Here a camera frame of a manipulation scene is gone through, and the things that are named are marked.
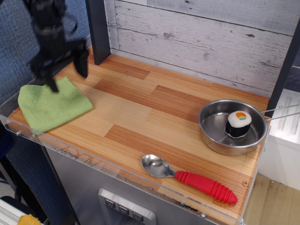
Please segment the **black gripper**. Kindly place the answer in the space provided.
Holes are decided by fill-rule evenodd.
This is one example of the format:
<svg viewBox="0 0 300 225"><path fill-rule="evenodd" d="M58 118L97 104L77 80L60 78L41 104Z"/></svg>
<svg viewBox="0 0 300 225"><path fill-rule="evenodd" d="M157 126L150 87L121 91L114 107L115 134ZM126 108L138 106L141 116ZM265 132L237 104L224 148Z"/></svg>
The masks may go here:
<svg viewBox="0 0 300 225"><path fill-rule="evenodd" d="M34 76L53 92L59 92L53 74L74 62L77 72L84 78L88 76L88 56L85 39L67 41L63 25L39 27L33 25L40 49L29 61Z"/></svg>

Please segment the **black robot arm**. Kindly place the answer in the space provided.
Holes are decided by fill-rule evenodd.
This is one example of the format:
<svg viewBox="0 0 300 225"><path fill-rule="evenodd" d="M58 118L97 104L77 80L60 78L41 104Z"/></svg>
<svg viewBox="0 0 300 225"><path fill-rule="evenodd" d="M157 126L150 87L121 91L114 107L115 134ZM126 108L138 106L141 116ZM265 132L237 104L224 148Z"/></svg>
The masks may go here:
<svg viewBox="0 0 300 225"><path fill-rule="evenodd" d="M63 25L66 13L64 0L25 0L32 28L39 43L39 52L29 61L34 76L58 92L53 74L73 62L77 72L88 76L86 40L67 41Z"/></svg>

